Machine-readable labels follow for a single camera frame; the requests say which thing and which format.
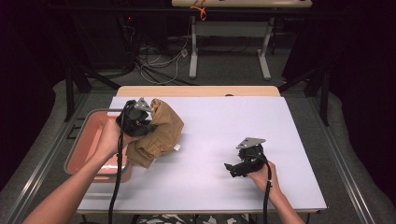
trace white tabletop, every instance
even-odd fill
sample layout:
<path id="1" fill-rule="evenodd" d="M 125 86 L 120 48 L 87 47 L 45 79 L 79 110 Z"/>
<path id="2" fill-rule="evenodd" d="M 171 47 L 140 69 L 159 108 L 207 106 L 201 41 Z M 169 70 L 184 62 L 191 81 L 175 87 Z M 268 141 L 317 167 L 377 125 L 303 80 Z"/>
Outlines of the white tabletop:
<path id="1" fill-rule="evenodd" d="M 172 0 L 174 7 L 190 7 L 195 0 Z M 206 0 L 203 7 L 311 7 L 311 0 Z"/>
<path id="2" fill-rule="evenodd" d="M 127 100 L 116 97 L 111 108 Z M 224 162 L 240 162 L 235 147 L 245 137 L 264 138 L 264 154 L 276 164 L 279 184 L 296 210 L 326 209 L 318 182 L 283 97 L 159 97 L 185 122 L 181 149 L 148 169 L 134 166 L 120 184 L 115 212 L 135 214 L 260 213 L 263 193 L 248 177 L 232 178 Z M 114 184 L 93 183 L 80 213 L 106 212 Z"/>

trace person's left arm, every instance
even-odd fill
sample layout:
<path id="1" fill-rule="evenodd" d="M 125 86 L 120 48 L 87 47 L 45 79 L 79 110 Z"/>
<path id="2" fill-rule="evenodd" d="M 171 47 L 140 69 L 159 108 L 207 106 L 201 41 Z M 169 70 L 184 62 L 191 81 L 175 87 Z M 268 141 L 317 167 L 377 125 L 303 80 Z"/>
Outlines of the person's left arm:
<path id="1" fill-rule="evenodd" d="M 109 119 L 98 146 L 84 166 L 53 191 L 23 223 L 68 223 L 101 167 L 117 153 L 120 127 Z M 134 140 L 124 135 L 124 145 Z"/>

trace white tag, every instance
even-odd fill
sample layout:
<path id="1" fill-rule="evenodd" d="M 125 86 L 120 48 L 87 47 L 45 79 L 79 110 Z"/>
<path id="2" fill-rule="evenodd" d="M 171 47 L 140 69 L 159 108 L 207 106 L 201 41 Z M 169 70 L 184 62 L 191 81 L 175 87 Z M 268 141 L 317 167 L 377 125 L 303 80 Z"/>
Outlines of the white tag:
<path id="1" fill-rule="evenodd" d="M 174 146 L 174 150 L 178 151 L 179 149 L 180 149 L 180 145 L 179 145 L 179 144 L 176 144 L 176 145 Z"/>

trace camouflage fabric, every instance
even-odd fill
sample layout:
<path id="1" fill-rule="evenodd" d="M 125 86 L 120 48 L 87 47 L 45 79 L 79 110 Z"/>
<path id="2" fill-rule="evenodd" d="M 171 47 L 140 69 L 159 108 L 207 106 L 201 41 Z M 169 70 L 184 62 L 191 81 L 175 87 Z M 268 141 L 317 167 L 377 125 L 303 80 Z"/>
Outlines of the camouflage fabric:
<path id="1" fill-rule="evenodd" d="M 248 224 L 248 215 L 142 215 L 139 224 Z"/>

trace person's right arm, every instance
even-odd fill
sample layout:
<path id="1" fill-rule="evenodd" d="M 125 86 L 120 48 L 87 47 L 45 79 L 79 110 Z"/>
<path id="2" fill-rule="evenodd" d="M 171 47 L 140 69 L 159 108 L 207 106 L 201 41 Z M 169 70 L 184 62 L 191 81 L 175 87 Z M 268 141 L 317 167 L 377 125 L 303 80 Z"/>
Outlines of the person's right arm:
<path id="1" fill-rule="evenodd" d="M 276 167 L 269 161 L 272 172 L 272 184 L 269 200 L 274 205 L 283 224 L 301 224 L 303 220 L 298 216 L 289 203 L 288 198 L 283 194 L 277 181 Z M 268 180 L 268 168 L 264 165 L 259 171 L 248 174 L 256 186 L 265 192 Z"/>

